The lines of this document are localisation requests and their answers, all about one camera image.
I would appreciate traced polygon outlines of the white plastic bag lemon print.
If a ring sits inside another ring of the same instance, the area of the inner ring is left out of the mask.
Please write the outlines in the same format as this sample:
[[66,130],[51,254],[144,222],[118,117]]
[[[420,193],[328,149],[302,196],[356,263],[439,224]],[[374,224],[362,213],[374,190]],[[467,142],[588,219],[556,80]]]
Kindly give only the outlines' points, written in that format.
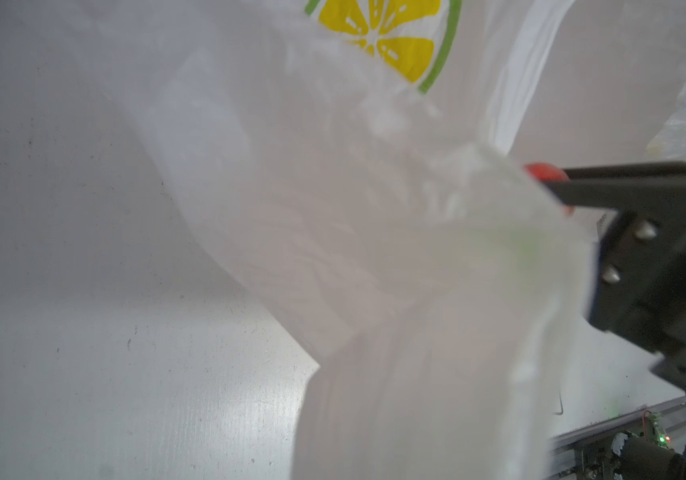
[[197,242],[318,362],[296,479],[526,479],[617,211],[686,162],[686,1],[50,1]]

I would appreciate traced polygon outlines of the small red fake fruit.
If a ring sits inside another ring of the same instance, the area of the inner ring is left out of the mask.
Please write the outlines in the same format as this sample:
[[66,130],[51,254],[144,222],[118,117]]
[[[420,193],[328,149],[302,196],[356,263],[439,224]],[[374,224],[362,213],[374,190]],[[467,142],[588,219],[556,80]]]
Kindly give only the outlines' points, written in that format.
[[564,182],[570,177],[561,168],[546,162],[528,163],[524,169],[540,182]]

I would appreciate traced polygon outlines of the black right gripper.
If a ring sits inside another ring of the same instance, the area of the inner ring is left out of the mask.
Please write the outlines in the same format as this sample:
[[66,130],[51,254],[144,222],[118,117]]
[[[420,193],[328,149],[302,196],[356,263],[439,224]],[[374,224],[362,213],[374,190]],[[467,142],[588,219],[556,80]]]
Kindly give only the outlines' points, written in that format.
[[600,241],[589,323],[662,358],[686,391],[686,162],[571,168],[543,185],[563,204],[617,211]]

